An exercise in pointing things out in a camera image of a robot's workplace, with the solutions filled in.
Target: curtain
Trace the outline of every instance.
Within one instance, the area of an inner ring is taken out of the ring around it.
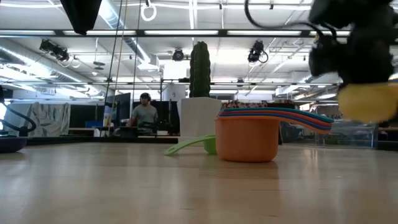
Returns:
[[[66,135],[69,131],[70,105],[43,105],[38,102],[32,105],[9,105],[12,109],[30,117],[37,125],[35,131],[29,133],[29,137],[58,137]],[[25,121],[11,112],[7,111],[5,120],[16,126],[30,126]],[[6,131],[18,135],[17,132],[6,128]]]

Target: person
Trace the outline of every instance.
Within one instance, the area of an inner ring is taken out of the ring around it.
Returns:
[[[141,104],[134,108],[132,116],[127,122],[126,126],[131,127],[137,120],[137,126],[139,131],[152,132],[149,128],[140,128],[143,123],[155,124],[157,121],[157,110],[154,106],[150,105],[150,94],[143,93],[140,96]]]

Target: white planter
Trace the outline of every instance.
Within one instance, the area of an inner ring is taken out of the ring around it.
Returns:
[[[215,134],[215,121],[221,110],[221,100],[208,97],[187,98],[177,102],[180,117],[179,142]]]

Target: green plastic scoop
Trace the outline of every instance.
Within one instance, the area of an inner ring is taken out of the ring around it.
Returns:
[[[164,152],[166,156],[171,156],[172,154],[178,152],[179,150],[190,146],[192,144],[198,143],[198,142],[203,142],[203,145],[205,147],[205,150],[209,154],[217,154],[216,151],[216,136],[215,135],[206,135],[202,136],[193,140],[187,140],[180,142],[172,147],[170,147],[168,150]]]

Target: cactus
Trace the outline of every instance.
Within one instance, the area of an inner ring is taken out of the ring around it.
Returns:
[[[210,97],[210,55],[206,43],[195,44],[190,66],[189,97]]]

